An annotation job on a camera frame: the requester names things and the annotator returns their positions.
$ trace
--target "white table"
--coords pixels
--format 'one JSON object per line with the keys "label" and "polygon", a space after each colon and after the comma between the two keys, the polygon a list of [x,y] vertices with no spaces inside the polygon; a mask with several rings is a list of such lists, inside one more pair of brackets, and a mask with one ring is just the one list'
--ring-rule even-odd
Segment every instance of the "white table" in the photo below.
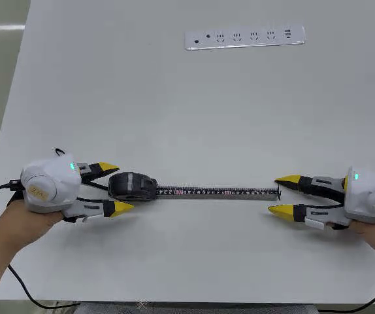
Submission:
{"label": "white table", "polygon": [[[288,22],[305,26],[305,45],[183,47],[184,31]],[[0,184],[53,147],[168,184],[375,171],[375,1],[33,1],[0,133]],[[0,213],[9,197],[0,193]],[[284,190],[282,203],[304,201],[315,202]],[[267,205],[156,201],[60,223],[13,265],[36,299],[375,295],[375,252],[358,237],[286,223]],[[24,298],[6,273],[0,299]]]}

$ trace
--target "tape measure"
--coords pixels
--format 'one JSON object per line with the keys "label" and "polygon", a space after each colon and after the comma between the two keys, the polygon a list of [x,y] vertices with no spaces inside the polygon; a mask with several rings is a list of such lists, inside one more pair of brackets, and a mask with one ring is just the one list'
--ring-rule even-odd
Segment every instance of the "tape measure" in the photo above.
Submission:
{"label": "tape measure", "polygon": [[166,200],[280,200],[278,188],[159,186],[155,179],[134,172],[109,178],[108,194],[122,201]]}

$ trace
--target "measuring tape blade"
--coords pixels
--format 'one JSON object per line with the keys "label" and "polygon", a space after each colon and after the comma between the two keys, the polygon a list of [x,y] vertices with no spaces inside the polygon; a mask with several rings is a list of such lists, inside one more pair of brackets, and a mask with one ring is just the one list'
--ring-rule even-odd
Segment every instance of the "measuring tape blade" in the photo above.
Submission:
{"label": "measuring tape blade", "polygon": [[216,188],[158,186],[157,199],[165,200],[277,200],[279,188]]}

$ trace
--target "electrical outlet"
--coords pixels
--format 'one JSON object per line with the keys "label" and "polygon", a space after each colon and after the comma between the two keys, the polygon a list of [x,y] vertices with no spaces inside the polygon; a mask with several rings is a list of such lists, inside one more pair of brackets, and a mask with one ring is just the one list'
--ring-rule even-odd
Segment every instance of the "electrical outlet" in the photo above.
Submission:
{"label": "electrical outlet", "polygon": [[240,43],[240,41],[242,41],[241,33],[238,33],[238,32],[233,33],[233,36],[231,37],[231,40],[234,43]]}
{"label": "electrical outlet", "polygon": [[219,49],[255,46],[278,46],[305,43],[305,30],[300,25],[282,27],[236,27],[185,33],[185,49]]}
{"label": "electrical outlet", "polygon": [[256,31],[250,32],[250,40],[251,41],[258,41],[260,39],[259,33]]}
{"label": "electrical outlet", "polygon": [[268,41],[274,41],[275,40],[275,38],[276,38],[276,32],[275,32],[275,30],[268,29],[266,31],[266,34],[267,34],[266,38],[267,38]]}
{"label": "electrical outlet", "polygon": [[225,42],[225,37],[224,37],[224,34],[223,33],[217,33],[215,35],[215,40],[217,43],[224,43]]}

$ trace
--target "power strip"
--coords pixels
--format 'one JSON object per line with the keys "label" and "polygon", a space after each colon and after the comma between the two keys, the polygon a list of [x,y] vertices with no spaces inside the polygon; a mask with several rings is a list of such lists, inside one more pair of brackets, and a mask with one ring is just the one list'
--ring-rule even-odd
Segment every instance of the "power strip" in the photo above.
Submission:
{"label": "power strip", "polygon": [[304,43],[305,30],[302,25],[233,27],[208,31],[188,31],[185,33],[186,50],[280,46]]}

